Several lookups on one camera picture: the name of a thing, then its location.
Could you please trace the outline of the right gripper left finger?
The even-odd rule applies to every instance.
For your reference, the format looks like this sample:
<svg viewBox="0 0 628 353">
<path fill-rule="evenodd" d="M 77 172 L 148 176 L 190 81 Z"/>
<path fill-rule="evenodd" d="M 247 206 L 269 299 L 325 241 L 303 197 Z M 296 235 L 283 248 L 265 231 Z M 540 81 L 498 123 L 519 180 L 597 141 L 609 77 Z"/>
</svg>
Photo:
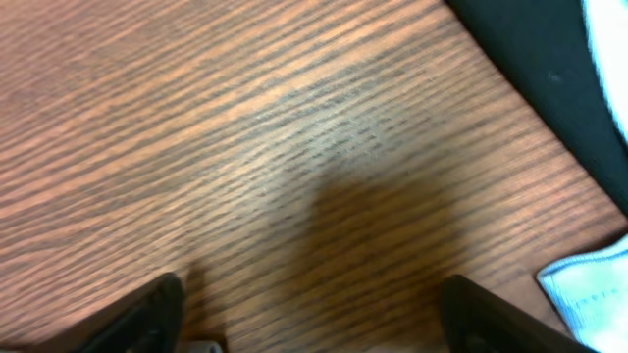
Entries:
<svg viewBox="0 0 628 353">
<path fill-rule="evenodd" d="M 165 273 L 28 349 L 31 353 L 172 353 L 183 327 L 183 283 Z"/>
</svg>

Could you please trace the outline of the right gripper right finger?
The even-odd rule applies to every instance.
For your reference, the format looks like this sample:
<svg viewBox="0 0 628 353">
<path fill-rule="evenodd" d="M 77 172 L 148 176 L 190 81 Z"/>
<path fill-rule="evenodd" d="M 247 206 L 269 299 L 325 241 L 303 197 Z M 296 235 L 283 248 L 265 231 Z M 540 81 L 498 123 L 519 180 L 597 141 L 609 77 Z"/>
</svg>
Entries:
<svg viewBox="0 0 628 353">
<path fill-rule="evenodd" d="M 467 277 L 448 277 L 441 321 L 452 353 L 594 353 Z"/>
</svg>

